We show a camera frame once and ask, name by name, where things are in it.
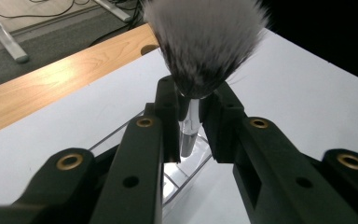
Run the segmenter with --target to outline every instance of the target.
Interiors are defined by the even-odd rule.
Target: screw hole
[[[123,180],[123,186],[127,189],[136,187],[139,184],[139,178],[136,176],[129,176]]]
[[[57,168],[59,170],[72,170],[83,162],[83,156],[77,153],[72,153],[61,157],[57,161]]]
[[[304,177],[298,177],[296,178],[296,182],[299,186],[305,188],[305,189],[310,189],[312,188],[312,183]]]
[[[262,119],[252,119],[251,124],[256,128],[261,128],[261,129],[265,129],[269,126],[269,124]]]
[[[147,53],[149,53],[150,51],[152,51],[156,48],[158,48],[157,45],[146,45],[143,48],[141,48],[141,54],[146,55]]]
[[[358,170],[358,157],[352,156],[351,154],[339,154],[337,160],[348,168]]]
[[[147,127],[150,127],[153,125],[153,120],[152,119],[138,119],[136,121],[136,124],[139,126],[139,127],[142,127],[142,128],[147,128]]]

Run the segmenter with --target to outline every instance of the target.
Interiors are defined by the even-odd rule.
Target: wooden table edge
[[[0,130],[140,58],[144,46],[157,44],[145,24],[0,85]]]

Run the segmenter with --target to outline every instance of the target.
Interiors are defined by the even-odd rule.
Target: gray floor
[[[102,7],[94,7],[50,24],[13,34],[30,56],[28,63],[15,63],[0,44],[0,84],[86,49],[98,37],[126,23]],[[125,32],[119,32],[107,38]]]

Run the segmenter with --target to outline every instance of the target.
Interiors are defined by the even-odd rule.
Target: black bristles
[[[214,91],[253,53],[266,25],[253,0],[153,0],[145,18],[177,88],[193,99]]]

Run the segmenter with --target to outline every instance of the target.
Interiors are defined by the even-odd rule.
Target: wooden surface
[[[156,45],[143,25],[0,85],[0,130],[141,57]]]
[[[78,3],[87,2],[87,0],[76,1]],[[0,0],[0,14],[5,16],[53,15],[65,11],[71,4],[72,0],[49,0],[41,3],[33,3],[30,0]],[[58,18],[71,15],[74,12],[95,6],[97,6],[97,4],[90,0],[86,5],[74,4],[68,12],[59,17],[25,17],[16,19],[0,17],[0,22],[8,32],[16,32],[43,22],[57,20]]]

